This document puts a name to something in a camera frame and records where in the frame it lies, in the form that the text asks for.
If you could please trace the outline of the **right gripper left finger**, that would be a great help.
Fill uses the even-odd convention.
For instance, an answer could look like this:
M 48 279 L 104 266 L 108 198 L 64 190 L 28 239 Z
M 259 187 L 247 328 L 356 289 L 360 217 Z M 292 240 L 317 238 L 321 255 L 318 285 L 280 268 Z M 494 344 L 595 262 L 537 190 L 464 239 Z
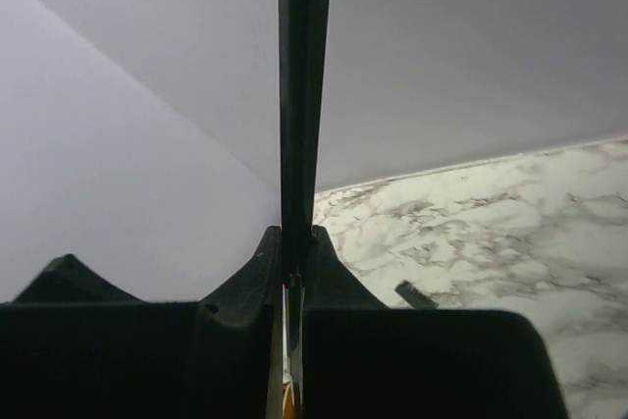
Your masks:
M 149 302 L 75 256 L 1 307 L 5 418 L 278 418 L 281 233 L 209 295 Z

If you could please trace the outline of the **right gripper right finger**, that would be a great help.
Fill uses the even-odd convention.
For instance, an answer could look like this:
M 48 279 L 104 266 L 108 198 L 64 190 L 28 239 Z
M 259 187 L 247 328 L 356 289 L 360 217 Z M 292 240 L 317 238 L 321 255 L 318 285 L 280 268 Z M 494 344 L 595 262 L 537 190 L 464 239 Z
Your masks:
M 314 231 L 302 323 L 306 418 L 564 418 L 546 346 L 500 310 L 394 309 Z

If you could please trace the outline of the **beige umbrella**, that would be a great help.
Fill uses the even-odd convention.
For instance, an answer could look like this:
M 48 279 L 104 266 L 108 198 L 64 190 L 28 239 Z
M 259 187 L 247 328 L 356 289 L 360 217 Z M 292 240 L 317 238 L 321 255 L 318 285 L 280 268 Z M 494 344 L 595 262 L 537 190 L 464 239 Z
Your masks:
M 294 415 L 302 417 L 302 316 L 330 0 L 278 0 L 282 273 Z

